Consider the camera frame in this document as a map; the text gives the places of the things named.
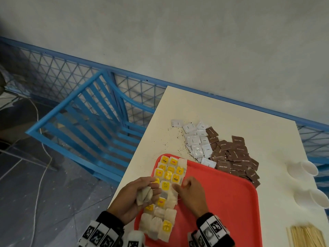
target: white cup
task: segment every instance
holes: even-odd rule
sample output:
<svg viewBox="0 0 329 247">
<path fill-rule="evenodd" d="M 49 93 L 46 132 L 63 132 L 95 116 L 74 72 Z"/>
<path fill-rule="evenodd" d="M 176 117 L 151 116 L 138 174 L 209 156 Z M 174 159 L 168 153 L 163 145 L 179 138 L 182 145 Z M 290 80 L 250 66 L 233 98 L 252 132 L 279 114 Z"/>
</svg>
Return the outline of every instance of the white cup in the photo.
<svg viewBox="0 0 329 247">
<path fill-rule="evenodd" d="M 319 189 L 310 189 L 307 191 L 298 191 L 294 194 L 296 203 L 306 208 L 329 208 L 329 199 Z"/>
<path fill-rule="evenodd" d="M 312 162 L 304 160 L 297 164 L 291 164 L 287 168 L 290 176 L 297 179 L 305 179 L 319 174 L 319 170 Z"/>
</svg>

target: tiled floor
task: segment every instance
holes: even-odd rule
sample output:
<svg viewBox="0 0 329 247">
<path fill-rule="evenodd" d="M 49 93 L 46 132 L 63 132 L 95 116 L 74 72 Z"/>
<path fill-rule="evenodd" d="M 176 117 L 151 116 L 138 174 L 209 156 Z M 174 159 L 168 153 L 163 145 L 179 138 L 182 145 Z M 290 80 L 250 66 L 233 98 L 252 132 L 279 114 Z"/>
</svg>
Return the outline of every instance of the tiled floor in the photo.
<svg viewBox="0 0 329 247">
<path fill-rule="evenodd" d="M 39 142 L 29 138 L 22 143 L 26 151 L 43 154 Z M 33 247 L 74 246 L 90 220 L 108 207 L 115 188 L 60 154 L 52 150 L 49 153 L 59 171 L 47 170 L 44 176 Z M 0 162 L 15 163 L 17 159 L 2 154 Z M 1 246 L 29 246 L 43 171 L 43 167 L 22 161 L 0 181 Z"/>
</svg>

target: concrete wall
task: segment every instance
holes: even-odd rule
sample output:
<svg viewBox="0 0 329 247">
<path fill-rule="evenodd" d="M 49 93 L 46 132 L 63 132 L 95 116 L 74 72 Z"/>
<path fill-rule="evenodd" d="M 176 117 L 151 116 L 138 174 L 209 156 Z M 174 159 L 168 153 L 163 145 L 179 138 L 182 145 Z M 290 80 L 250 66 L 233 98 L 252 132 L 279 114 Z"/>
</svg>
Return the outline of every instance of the concrete wall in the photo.
<svg viewBox="0 0 329 247">
<path fill-rule="evenodd" d="M 0 35 L 329 124 L 329 0 L 0 0 Z"/>
</svg>

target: blue metal bench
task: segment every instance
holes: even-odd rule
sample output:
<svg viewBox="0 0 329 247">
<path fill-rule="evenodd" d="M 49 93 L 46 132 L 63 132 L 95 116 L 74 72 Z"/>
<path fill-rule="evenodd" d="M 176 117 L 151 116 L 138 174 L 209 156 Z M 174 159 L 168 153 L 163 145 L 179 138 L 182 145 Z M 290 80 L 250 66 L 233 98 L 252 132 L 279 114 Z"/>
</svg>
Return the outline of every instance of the blue metal bench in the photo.
<svg viewBox="0 0 329 247">
<path fill-rule="evenodd" d="M 127 97 L 113 77 L 106 70 L 98 71 L 26 133 L 95 177 L 118 185 L 146 130 L 128 121 L 126 104 L 150 114 L 155 110 Z"/>
</svg>

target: white cable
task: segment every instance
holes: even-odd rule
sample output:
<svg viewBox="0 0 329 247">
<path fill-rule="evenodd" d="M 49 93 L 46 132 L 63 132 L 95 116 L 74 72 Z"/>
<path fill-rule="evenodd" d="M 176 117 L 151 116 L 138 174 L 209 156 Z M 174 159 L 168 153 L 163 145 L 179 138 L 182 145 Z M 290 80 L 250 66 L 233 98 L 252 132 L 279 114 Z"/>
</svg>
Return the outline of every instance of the white cable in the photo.
<svg viewBox="0 0 329 247">
<path fill-rule="evenodd" d="M 21 162 L 22 161 L 22 159 L 21 160 L 19 160 L 16 164 L 14 164 L 14 166 L 13 167 L 11 167 L 5 174 L 3 174 L 2 176 L 1 176 L 1 178 L 0 178 L 0 180 L 2 180 L 12 169 L 14 169 L 14 167 L 15 166 L 17 166 L 18 164 L 19 164 L 19 162 Z"/>
<path fill-rule="evenodd" d="M 36 120 L 39 121 L 39 110 L 38 108 L 36 107 L 36 105 L 34 104 L 34 102 L 29 99 L 29 101 L 32 103 L 32 105 L 35 107 L 35 110 L 36 110 Z M 41 187 L 41 183 L 42 183 L 42 180 L 43 180 L 43 176 L 44 174 L 46 173 L 51 161 L 53 160 L 52 156 L 49 155 L 49 153 L 46 151 L 46 149 L 44 148 L 44 144 L 42 144 L 42 148 L 44 150 L 44 152 L 49 156 L 50 160 L 49 160 L 49 163 L 46 167 L 46 169 L 44 170 L 43 174 L 42 174 L 42 177 L 40 179 L 40 182 L 39 182 L 39 188 L 38 188 L 38 193 L 37 193 L 37 196 L 36 196 L 36 200 L 35 200 L 35 208 L 34 208 L 34 217 L 33 217 L 33 232 L 32 232 L 32 238 L 31 238 L 31 243 L 30 243 L 30 247 L 32 247 L 32 244 L 33 244 L 33 240 L 34 240 L 34 235 L 35 235 L 35 218 L 36 218 L 36 209 L 38 207 L 38 199 L 39 199 L 39 194 L 40 194 L 40 187 Z"/>
</svg>

